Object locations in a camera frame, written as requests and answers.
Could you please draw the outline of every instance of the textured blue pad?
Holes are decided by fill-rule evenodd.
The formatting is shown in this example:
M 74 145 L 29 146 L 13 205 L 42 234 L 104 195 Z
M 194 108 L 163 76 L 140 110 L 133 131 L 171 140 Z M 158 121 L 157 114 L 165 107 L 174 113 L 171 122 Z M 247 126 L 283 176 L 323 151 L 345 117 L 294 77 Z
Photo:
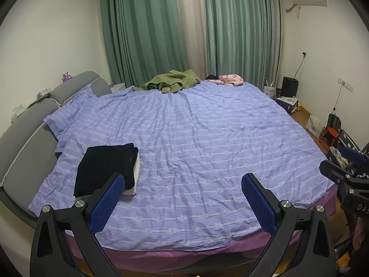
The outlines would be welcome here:
M 364 165 L 367 162 L 367 158 L 364 156 L 364 154 L 356 150 L 343 147 L 340 153 L 342 157 L 346 158 L 348 161 L 352 161 L 353 163 L 356 163 L 357 165 Z
M 248 175 L 242 177 L 241 186 L 261 228 L 273 236 L 277 231 L 275 212 Z
M 91 211 L 89 230 L 92 234 L 103 231 L 108 219 L 124 191 L 124 178 L 118 175 Z

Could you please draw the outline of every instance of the metal screw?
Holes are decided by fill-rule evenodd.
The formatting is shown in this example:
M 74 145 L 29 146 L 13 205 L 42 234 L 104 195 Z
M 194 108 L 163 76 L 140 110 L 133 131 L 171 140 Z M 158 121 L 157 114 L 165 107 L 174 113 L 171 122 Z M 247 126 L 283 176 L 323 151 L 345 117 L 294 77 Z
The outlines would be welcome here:
M 45 205 L 43 208 L 42 208 L 42 212 L 49 212 L 50 211 L 50 206 L 49 205 Z
M 323 212 L 324 211 L 324 207 L 321 205 L 317 205 L 317 211 L 318 212 Z
M 84 200 L 78 200 L 75 205 L 78 208 L 84 207 Z
M 290 201 L 287 201 L 287 200 L 283 200 L 281 202 L 282 206 L 285 207 L 285 208 L 290 208 L 291 207 L 291 202 Z

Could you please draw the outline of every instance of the black garment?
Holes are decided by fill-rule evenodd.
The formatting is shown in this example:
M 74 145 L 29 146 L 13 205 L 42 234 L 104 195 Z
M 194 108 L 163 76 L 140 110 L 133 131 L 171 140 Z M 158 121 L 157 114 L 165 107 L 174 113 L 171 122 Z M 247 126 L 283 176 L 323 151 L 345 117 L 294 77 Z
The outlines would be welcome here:
M 217 76 L 214 75 L 209 75 L 206 80 L 219 80 L 219 78 Z
M 138 148 L 133 143 L 123 146 L 89 147 L 78 166 L 74 196 L 91 195 L 102 188 L 108 179 L 119 173 L 124 177 L 125 190 L 135 185 L 133 169 Z

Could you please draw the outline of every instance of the wall socket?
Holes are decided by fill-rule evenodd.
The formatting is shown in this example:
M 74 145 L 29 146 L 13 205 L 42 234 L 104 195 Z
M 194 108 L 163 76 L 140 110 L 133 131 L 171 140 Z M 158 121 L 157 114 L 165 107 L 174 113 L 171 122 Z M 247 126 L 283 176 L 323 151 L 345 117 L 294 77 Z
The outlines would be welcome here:
M 351 84 L 349 84 L 348 82 L 346 82 L 345 80 L 343 80 L 341 78 L 338 78 L 338 83 L 339 84 L 342 84 L 343 83 L 343 86 L 345 88 L 347 88 L 351 93 L 354 92 L 354 87 Z

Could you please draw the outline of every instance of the gray headboard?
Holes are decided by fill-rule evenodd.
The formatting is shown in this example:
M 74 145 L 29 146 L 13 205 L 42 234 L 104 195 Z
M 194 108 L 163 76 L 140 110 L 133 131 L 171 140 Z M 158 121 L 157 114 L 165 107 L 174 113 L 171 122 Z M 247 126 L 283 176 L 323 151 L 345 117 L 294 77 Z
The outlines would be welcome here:
M 27 109 L 0 138 L 0 200 L 33 228 L 36 216 L 28 205 L 57 162 L 57 140 L 43 120 L 89 84 L 97 97 L 111 94 L 98 74 L 84 72 L 56 87 L 50 98 Z

